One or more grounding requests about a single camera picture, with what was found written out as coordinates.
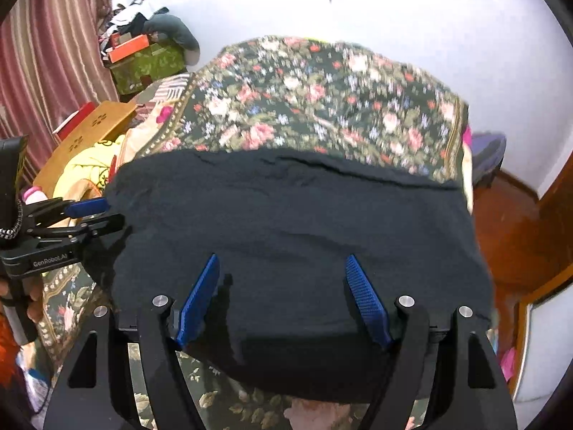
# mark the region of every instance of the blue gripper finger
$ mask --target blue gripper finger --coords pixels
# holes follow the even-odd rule
[[[372,340],[387,347],[392,343],[388,312],[378,298],[354,255],[346,259],[346,281]]]
[[[179,331],[176,338],[180,347],[185,347],[189,341],[199,337],[203,317],[207,313],[218,282],[219,258],[213,254],[181,309]]]
[[[109,209],[110,204],[107,203],[105,197],[98,197],[87,201],[73,202],[66,207],[64,213],[70,218],[82,218],[84,216],[104,213]]]

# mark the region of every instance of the metal pin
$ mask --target metal pin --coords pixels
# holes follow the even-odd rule
[[[168,301],[169,299],[167,296],[160,294],[153,298],[153,305],[156,307],[163,307],[165,304],[167,304]]]
[[[458,310],[462,317],[470,318],[473,315],[473,310],[468,306],[461,306]]]
[[[411,296],[400,296],[398,302],[403,307],[412,307],[414,305],[414,298]]]
[[[94,310],[93,310],[93,314],[96,317],[103,317],[105,314],[107,314],[107,307],[105,306],[97,306]]]

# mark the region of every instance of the baseboard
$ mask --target baseboard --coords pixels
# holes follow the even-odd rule
[[[504,171],[503,169],[498,170],[496,174],[497,178],[503,179],[505,182],[511,184],[513,187],[517,187],[519,190],[522,190],[527,195],[529,195],[535,203],[539,202],[539,196],[535,190],[530,188],[527,184],[521,181],[519,178],[516,178],[511,173]]]

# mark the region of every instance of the floral bedspread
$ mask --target floral bedspread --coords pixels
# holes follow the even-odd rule
[[[467,105],[425,71],[358,45],[265,37],[229,46],[173,107],[137,156],[291,147],[461,183]],[[58,368],[85,313],[103,301],[80,265],[47,274],[45,301],[39,329]],[[137,344],[129,353],[141,422],[155,428]],[[280,396],[184,353],[179,361],[208,430],[350,430],[368,406]],[[407,429],[423,422],[426,406],[414,404]]]

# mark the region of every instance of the paw print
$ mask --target paw print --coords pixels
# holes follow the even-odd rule
[[[106,117],[107,117],[107,113],[103,113],[103,114],[98,115],[97,118],[94,118],[92,120],[92,127],[100,124],[103,120],[105,120]]]
[[[72,150],[77,149],[83,141],[84,141],[83,136],[80,136],[77,139],[74,139],[74,141],[72,142],[72,144],[69,147],[69,151],[71,152]]]

